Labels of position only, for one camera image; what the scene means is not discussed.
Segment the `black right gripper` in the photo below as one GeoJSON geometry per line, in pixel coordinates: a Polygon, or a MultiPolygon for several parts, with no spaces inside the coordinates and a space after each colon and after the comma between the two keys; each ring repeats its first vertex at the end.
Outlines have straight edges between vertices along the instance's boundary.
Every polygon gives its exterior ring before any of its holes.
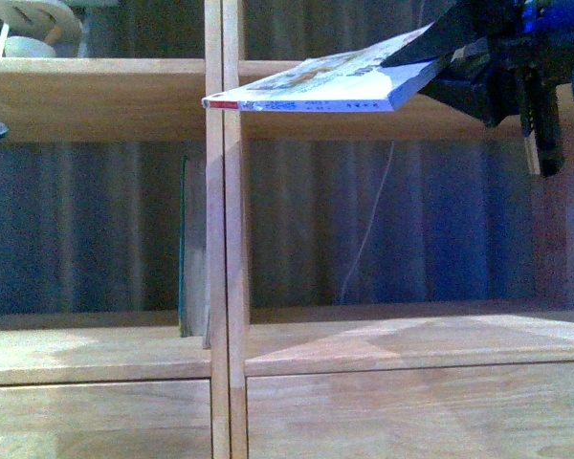
{"type": "Polygon", "coordinates": [[[564,164],[557,88],[574,65],[574,1],[457,1],[381,63],[450,58],[422,93],[497,127],[519,117],[529,171],[552,177],[564,164]]]}

